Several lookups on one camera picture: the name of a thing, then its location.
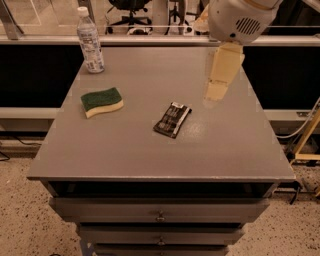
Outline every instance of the speckled floor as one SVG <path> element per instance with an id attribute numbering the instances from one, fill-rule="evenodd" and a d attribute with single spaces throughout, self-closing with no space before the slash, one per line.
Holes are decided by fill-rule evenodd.
<path id="1" fill-rule="evenodd" d="M 0 162 L 0 256 L 80 256 L 75 225 L 54 213 L 39 182 L 26 179 L 32 159 L 16 156 Z M 320 184 L 319 166 L 294 169 L 308 189 Z M 230 246 L 228 256 L 320 255 L 320 200 L 302 193 L 290 205 L 292 196 L 274 194 L 258 220 L 246 224 L 245 235 Z"/>

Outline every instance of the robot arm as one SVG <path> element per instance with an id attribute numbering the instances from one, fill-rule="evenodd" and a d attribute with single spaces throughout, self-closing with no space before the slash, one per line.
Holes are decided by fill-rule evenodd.
<path id="1" fill-rule="evenodd" d="M 222 42 L 214 56 L 204 96 L 220 101 L 244 60 L 243 45 L 261 35 L 276 17 L 282 0 L 211 0 L 208 7 L 210 37 Z"/>
<path id="2" fill-rule="evenodd" d="M 211 0 L 210 36 L 222 42 L 248 44 L 274 20 L 282 0 Z"/>

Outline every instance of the water bottle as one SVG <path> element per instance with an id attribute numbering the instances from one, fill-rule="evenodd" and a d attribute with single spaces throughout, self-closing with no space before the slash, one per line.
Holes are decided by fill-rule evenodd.
<path id="1" fill-rule="evenodd" d="M 90 73 L 100 73 L 104 70 L 104 61 L 96 25 L 90 19 L 87 7 L 79 7 L 78 14 L 77 33 L 85 65 Z"/>

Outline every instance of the chair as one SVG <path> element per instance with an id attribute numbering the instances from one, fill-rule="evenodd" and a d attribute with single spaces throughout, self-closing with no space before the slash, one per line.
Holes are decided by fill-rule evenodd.
<path id="1" fill-rule="evenodd" d="M 169 12 L 169 23 L 168 23 L 168 29 L 165 33 L 165 35 L 168 35 L 171 25 L 171 19 L 173 18 L 173 22 L 177 22 L 177 18 L 179 18 L 179 34 L 183 34 L 184 28 L 182 27 L 183 24 L 186 24 L 188 26 L 187 31 L 191 32 L 192 28 L 189 27 L 189 22 L 186 20 L 186 15 L 194 15 L 197 16 L 197 14 L 189 13 L 187 12 L 187 0 L 169 0 L 170 2 L 174 2 L 174 7 Z"/>
<path id="2" fill-rule="evenodd" d="M 108 13 L 116 7 L 118 10 L 128 10 L 129 16 L 122 16 L 122 20 L 115 22 L 109 26 L 107 26 L 105 34 L 113 33 L 113 26 L 117 25 L 123 25 L 128 24 L 128 30 L 132 28 L 135 24 L 139 25 L 150 25 L 152 23 L 151 19 L 148 17 L 134 17 L 134 14 L 136 11 L 139 11 L 143 9 L 145 12 L 148 11 L 147 8 L 144 6 L 150 2 L 150 0 L 109 0 L 109 2 L 112 4 L 112 8 L 108 11 Z"/>

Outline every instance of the gray drawer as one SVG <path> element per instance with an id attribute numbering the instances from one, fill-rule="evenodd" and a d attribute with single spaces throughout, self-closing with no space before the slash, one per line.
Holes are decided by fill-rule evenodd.
<path id="1" fill-rule="evenodd" d="M 224 256 L 228 247 L 94 245 L 98 256 Z"/>
<path id="2" fill-rule="evenodd" d="M 243 235 L 241 229 L 155 226 L 80 226 L 79 236 L 93 244 L 230 245 Z"/>
<path id="3" fill-rule="evenodd" d="M 52 198 L 65 220 L 84 222 L 253 222 L 268 199 Z"/>

